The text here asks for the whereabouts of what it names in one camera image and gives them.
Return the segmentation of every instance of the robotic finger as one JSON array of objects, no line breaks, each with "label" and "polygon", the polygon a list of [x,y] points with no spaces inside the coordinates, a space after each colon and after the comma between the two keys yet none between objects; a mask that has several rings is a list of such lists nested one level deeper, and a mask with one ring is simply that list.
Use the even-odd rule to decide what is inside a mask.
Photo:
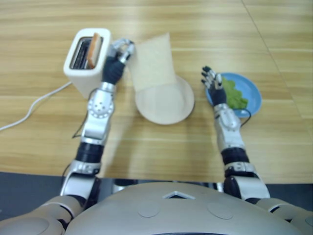
[{"label": "robotic finger", "polygon": [[109,47],[108,57],[118,59],[122,64],[126,64],[129,57],[134,52],[134,43],[129,39],[119,39]]}]

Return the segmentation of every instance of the power cord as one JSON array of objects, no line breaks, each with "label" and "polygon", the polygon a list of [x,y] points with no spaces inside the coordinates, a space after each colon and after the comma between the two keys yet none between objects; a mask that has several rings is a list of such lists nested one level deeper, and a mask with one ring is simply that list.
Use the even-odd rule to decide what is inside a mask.
[{"label": "power cord", "polygon": [[36,99],[36,100],[32,103],[32,105],[30,106],[30,108],[29,108],[29,110],[28,110],[28,113],[26,114],[25,117],[23,117],[22,119],[20,119],[20,120],[18,120],[18,121],[16,121],[16,122],[13,122],[13,123],[11,123],[11,124],[9,124],[9,125],[6,125],[6,126],[1,127],[1,128],[0,128],[0,131],[3,131],[3,130],[5,130],[5,129],[11,128],[11,127],[13,127],[13,126],[19,125],[19,124],[21,124],[22,122],[26,121],[26,120],[29,118],[29,116],[31,115],[31,112],[33,111],[33,108],[35,107],[35,105],[36,105],[39,101],[41,101],[41,100],[43,100],[43,99],[45,99],[45,98],[47,98],[47,97],[49,97],[49,96],[51,96],[51,95],[53,95],[53,94],[56,94],[57,92],[63,90],[63,89],[66,88],[66,87],[68,87],[70,84],[72,84],[72,82],[68,82],[68,83],[66,83],[65,85],[59,87],[58,89],[56,89],[56,90],[54,90],[54,91],[52,91],[52,92],[49,92],[49,93],[47,93],[47,94],[45,94],[45,95],[39,97],[38,99]]}]

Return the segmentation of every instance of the wooden table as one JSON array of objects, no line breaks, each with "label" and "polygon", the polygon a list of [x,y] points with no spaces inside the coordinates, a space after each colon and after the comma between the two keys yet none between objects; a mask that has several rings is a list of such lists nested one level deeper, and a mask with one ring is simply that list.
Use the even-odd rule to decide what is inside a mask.
[{"label": "wooden table", "polygon": [[[63,62],[81,28],[105,27],[115,39],[135,42],[169,31],[176,73],[192,86],[195,108],[176,125],[145,120],[126,73],[99,176],[224,180],[200,83],[201,67],[209,65],[248,77],[262,93],[262,109],[241,133],[265,182],[312,183],[312,18],[312,0],[2,0],[0,126],[68,82]],[[0,171],[61,175],[76,154],[79,139],[71,135],[86,103],[70,86],[2,131]]]}]

